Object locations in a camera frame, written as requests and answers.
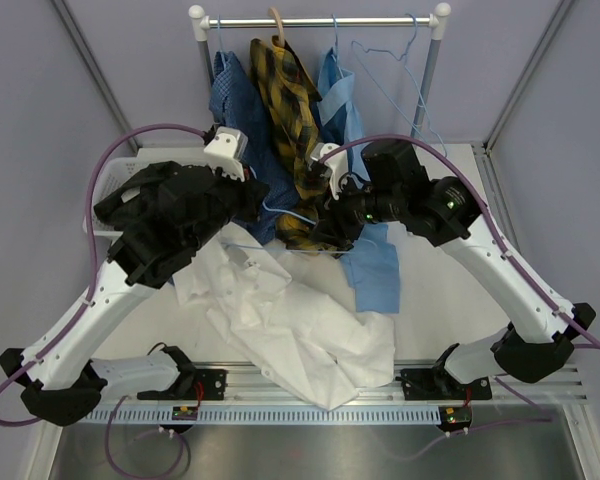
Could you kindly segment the blue hanger of white shirt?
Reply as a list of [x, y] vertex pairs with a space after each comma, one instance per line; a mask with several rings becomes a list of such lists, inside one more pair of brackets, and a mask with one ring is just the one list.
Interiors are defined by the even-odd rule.
[[309, 234], [318, 222], [324, 222], [325, 204], [330, 196], [319, 196], [309, 200], [301, 200], [291, 210], [274, 208], [277, 217], [274, 219], [273, 238], [281, 241], [284, 248], [294, 253], [307, 253], [310, 255], [326, 254], [341, 257], [349, 251], [332, 251], [319, 243], [310, 240]]

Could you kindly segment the dark pinstriped shirt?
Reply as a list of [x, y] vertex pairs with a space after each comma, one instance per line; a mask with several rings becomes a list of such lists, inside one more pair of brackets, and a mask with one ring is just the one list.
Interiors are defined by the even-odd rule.
[[123, 231], [141, 223], [169, 236], [191, 238], [229, 221], [218, 200], [219, 177], [207, 166], [154, 163], [94, 205], [98, 220]]

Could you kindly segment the white shirt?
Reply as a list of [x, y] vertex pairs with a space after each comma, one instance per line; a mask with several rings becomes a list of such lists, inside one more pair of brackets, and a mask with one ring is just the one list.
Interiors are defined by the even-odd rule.
[[343, 378], [375, 387], [394, 377], [394, 326], [380, 313], [356, 314], [286, 268], [293, 255], [231, 223], [178, 271], [180, 305], [200, 303], [227, 345], [276, 383], [317, 389]]

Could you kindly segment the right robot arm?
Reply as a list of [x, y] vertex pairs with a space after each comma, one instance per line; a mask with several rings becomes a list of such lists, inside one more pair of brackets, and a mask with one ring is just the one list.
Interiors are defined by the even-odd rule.
[[565, 366], [574, 341], [595, 319], [587, 303], [556, 293], [504, 237], [476, 189], [448, 159], [403, 135], [359, 140], [366, 177], [350, 171], [345, 146], [317, 145], [309, 168], [329, 180], [317, 202], [318, 241], [346, 248], [366, 225], [401, 223], [459, 263], [509, 319], [500, 332], [454, 344], [431, 369], [442, 396], [471, 382], [508, 375], [536, 383]]

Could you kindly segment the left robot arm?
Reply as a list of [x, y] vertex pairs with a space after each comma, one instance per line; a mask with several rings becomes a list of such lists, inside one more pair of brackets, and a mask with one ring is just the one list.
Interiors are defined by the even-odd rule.
[[146, 166], [97, 203], [96, 217], [121, 234], [84, 297], [39, 342], [0, 356], [28, 412], [68, 426], [104, 400], [193, 398], [197, 369], [176, 346], [113, 361], [93, 355], [225, 225], [256, 220], [268, 192], [249, 171], [233, 179], [220, 167], [167, 161]]

